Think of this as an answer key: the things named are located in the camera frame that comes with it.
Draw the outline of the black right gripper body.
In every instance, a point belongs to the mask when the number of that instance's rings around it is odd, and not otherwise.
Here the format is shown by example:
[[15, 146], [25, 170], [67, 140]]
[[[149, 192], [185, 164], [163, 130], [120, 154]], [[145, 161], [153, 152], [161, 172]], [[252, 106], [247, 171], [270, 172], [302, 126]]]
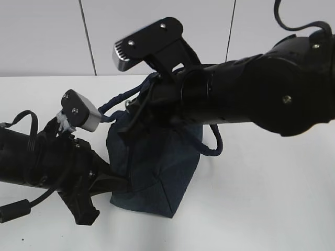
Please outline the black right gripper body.
[[129, 122], [121, 127], [118, 135], [126, 145], [139, 140], [154, 138], [170, 131], [182, 130], [192, 140], [202, 140], [203, 126], [184, 122], [181, 118], [182, 87], [187, 76], [202, 67], [180, 68], [173, 72], [175, 82], [157, 73], [148, 76], [140, 87], [139, 95], [130, 102]]

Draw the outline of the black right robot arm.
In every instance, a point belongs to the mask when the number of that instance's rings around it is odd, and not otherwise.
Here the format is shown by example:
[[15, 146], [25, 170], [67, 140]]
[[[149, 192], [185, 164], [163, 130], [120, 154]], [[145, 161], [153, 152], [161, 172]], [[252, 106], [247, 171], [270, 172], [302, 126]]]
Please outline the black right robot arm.
[[269, 52], [221, 64], [201, 64], [182, 27], [151, 24], [115, 43], [118, 68], [146, 62], [157, 77], [130, 105], [120, 131], [133, 142], [151, 128], [253, 122], [295, 136], [334, 120], [334, 35], [324, 22], [307, 37], [291, 35]]

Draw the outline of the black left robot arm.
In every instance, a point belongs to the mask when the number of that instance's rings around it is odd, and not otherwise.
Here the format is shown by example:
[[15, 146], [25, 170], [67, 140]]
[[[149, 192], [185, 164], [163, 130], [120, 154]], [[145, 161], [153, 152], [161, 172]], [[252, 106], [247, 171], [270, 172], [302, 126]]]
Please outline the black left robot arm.
[[77, 225], [92, 225], [99, 216], [92, 197], [127, 190], [128, 180], [113, 172], [89, 142], [70, 133], [57, 135], [55, 125], [51, 120], [37, 134], [33, 150], [28, 147], [29, 135], [1, 129], [1, 181], [45, 189], [33, 201], [1, 206], [1, 223], [28, 215], [57, 192]]

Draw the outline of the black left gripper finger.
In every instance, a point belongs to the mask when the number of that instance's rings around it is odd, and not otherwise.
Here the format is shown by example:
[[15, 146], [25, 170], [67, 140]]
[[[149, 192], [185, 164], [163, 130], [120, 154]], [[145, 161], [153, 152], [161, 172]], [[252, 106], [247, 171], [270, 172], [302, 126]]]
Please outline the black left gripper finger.
[[107, 192], [125, 192], [128, 188], [128, 180], [109, 167], [90, 168], [88, 180], [90, 197]]
[[72, 191], [58, 192], [67, 208], [72, 213], [77, 225], [92, 225], [99, 216], [88, 190], [75, 187]]

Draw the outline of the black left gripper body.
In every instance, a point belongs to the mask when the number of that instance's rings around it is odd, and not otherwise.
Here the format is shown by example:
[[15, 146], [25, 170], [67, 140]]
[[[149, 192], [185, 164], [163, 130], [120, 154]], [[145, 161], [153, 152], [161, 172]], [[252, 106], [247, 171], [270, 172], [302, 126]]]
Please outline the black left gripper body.
[[54, 117], [37, 135], [39, 153], [36, 160], [36, 185], [68, 192], [77, 184], [88, 182], [91, 189], [100, 175], [109, 175], [109, 164], [87, 141], [75, 138], [70, 132], [60, 132]]

